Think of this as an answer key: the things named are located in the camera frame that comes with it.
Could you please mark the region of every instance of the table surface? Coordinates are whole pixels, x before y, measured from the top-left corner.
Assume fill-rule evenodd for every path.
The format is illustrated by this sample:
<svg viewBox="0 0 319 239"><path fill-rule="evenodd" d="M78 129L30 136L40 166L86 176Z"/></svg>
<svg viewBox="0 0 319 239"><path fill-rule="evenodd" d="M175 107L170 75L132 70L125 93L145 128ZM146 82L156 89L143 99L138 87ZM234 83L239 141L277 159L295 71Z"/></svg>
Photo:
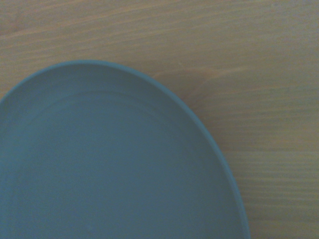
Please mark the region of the table surface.
<svg viewBox="0 0 319 239"><path fill-rule="evenodd" d="M133 67L211 132L252 238L318 239L318 12L315 0L1 0L0 98L62 61Z"/></svg>

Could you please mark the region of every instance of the plate rim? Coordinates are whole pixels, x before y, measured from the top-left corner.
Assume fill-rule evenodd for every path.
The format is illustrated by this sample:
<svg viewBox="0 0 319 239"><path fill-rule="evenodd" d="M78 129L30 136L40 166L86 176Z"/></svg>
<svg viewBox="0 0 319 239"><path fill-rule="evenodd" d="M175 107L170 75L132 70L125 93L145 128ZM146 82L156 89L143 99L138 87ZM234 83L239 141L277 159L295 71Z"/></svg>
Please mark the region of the plate rim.
<svg viewBox="0 0 319 239"><path fill-rule="evenodd" d="M170 99L172 99L179 107L181 107L181 109L191 118L191 120L195 123L195 125L198 127L198 129L201 131L201 133L203 134L203 136L205 137L205 139L208 141L209 145L212 147L213 151L216 153L217 159L219 160L224 173L228 179L228 182L230 184L232 193L235 197L235 202L236 202L236 206L239 212L239 216L240 216L240 220L241 220L241 228L243 230L243 234L244 237L246 239L250 239L250 230L249 230L249 223L248 223L248 218L246 215L246 211L244 208L244 204L242 201L242 197L240 195L239 192L239 188L237 186L236 180L231 172L231 169L225 159L225 157L223 156L221 150L219 149L217 143L215 142L215 140L213 139L212 135L209 133L209 131L207 130L207 128L204 126L204 124L201 122L201 120L196 116L196 114L186 105L186 103L184 103L175 93L173 93L170 89L168 89L167 87L165 87L164 85L162 85L160 82L158 82L157 80L153 79L152 77L138 71L135 70L131 67L128 66L124 66L118 63L114 63L114 62L109 62L109 61L103 61L103 60L72 60L72 61L65 61L65 62L61 62L61 63L57 63L48 67L45 67L29 76L27 76L26 78L24 78L22 81L20 81L18 84L16 84L15 86L13 86L3 97L2 99L0 99L0 107L1 105L3 105L5 103L5 101L7 101L7 99L10 96L13 96L13 94L15 93L15 91L18 88L23 87L23 85L28 82L28 81L32 81L33 78L40 76L43 73L58 69L58 68L62 68L62 67L66 67L66 66L76 66L76 65L94 65L94 66L104 66L104 67L108 67L108 68L113 68L113 69L117 69L129 74L132 74L140 79L142 79L143 81L155 86L157 89L159 89L161 92L163 92L167 97L169 97Z"/></svg>

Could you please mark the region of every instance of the wooden table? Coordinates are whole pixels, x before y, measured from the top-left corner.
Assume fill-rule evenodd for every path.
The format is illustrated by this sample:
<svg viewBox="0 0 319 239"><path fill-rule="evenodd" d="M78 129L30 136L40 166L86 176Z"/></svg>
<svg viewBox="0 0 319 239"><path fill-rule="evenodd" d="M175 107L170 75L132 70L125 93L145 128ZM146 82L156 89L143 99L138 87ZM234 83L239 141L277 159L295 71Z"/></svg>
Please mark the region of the wooden table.
<svg viewBox="0 0 319 239"><path fill-rule="evenodd" d="M217 141L254 239L319 238L316 0L1 0L0 97L100 59L180 96Z"/></svg>

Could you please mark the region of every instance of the wood grain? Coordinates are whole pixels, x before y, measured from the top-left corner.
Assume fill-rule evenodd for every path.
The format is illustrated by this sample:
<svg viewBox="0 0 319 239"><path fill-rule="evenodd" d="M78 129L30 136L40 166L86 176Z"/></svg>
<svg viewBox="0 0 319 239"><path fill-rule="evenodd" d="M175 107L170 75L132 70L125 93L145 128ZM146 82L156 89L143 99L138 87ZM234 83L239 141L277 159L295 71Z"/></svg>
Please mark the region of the wood grain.
<svg viewBox="0 0 319 239"><path fill-rule="evenodd" d="M252 238L316 239L318 12L315 0L2 0L0 97L66 60L140 70L209 129Z"/></svg>

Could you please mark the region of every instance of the wooden surface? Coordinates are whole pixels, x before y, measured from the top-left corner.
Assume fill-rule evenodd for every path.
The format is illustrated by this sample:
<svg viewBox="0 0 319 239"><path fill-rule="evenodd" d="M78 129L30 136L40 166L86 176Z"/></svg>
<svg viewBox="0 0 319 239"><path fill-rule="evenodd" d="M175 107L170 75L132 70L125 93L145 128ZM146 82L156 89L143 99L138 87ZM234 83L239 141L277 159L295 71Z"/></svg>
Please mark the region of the wooden surface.
<svg viewBox="0 0 319 239"><path fill-rule="evenodd" d="M316 0L1 0L0 97L66 60L140 70L199 116L254 239L319 238Z"/></svg>

